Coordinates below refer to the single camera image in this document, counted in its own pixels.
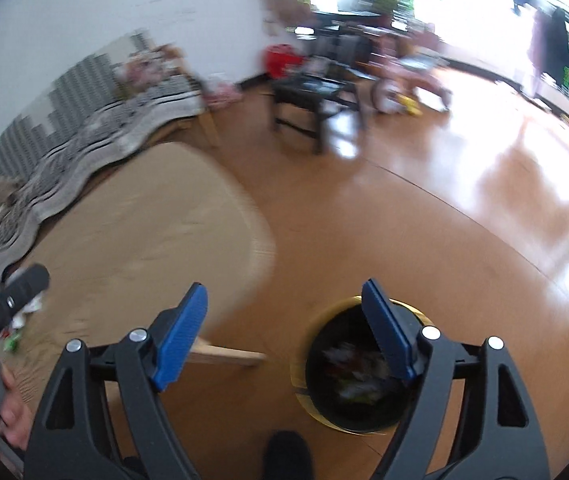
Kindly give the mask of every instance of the sofa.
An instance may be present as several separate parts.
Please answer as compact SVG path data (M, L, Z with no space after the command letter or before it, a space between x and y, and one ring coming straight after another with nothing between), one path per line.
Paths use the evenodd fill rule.
M24 181L0 221L0 282L91 174L135 153L163 124L198 117L216 143L201 86L185 70L135 91L117 77L128 59L154 49L143 32L110 43L56 79L0 135L0 177Z

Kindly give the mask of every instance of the foot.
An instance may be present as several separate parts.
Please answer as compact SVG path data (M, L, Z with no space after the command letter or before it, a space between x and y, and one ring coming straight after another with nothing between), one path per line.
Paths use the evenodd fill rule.
M262 480L313 480L313 461L295 431L278 431L266 445Z

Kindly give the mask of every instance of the dark clothing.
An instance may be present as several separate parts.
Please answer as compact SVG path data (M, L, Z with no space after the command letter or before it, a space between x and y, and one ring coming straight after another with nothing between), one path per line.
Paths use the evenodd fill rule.
M556 86L564 82L564 68L569 67L569 36L565 25L565 11L557 7L551 15L545 34L545 62L542 72L556 81Z
M529 47L529 59L535 69L544 72L545 59L547 55L547 27L551 17L538 9L533 16L533 27L531 31L531 45Z

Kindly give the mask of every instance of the black shoe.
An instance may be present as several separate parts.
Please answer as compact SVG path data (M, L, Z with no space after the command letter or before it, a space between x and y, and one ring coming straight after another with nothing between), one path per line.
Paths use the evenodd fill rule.
M144 468L144 464L142 460L140 460L136 456L128 456L122 460L122 464L133 471L134 473L138 473L135 477L136 478L149 478L147 475L147 470Z
M313 480L313 460L295 431L278 431L264 450L262 480Z

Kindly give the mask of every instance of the wooden floor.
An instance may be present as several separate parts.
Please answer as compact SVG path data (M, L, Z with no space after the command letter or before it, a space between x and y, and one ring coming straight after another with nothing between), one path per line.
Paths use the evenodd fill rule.
M444 77L450 114L372 117L360 135L353 118L338 116L322 156L311 155L310 139L271 131L261 90L216 113L219 149L197 125L169 139L202 148L233 174L277 243L273 276L254 301L206 334L270 361L188 364L162 397L202 478L258 479L278 429L307 439L317 478L370 477L390 436L313 420L293 395L289 359L309 320L371 276L451 338L501 336L533 398L553 473L569 461L569 133L500 86ZM455 387L450 407L460 397ZM450 410L432 468L446 460L456 417Z

